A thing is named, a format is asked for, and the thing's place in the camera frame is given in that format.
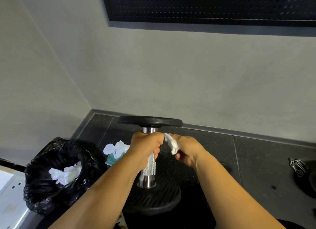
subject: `pegboard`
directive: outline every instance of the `pegboard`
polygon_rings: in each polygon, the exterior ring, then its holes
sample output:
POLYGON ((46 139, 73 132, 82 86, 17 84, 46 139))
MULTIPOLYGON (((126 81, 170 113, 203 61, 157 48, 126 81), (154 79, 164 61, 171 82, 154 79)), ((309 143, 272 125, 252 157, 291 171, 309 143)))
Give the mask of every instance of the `pegboard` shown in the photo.
POLYGON ((316 0, 104 0, 110 21, 316 26, 316 0))

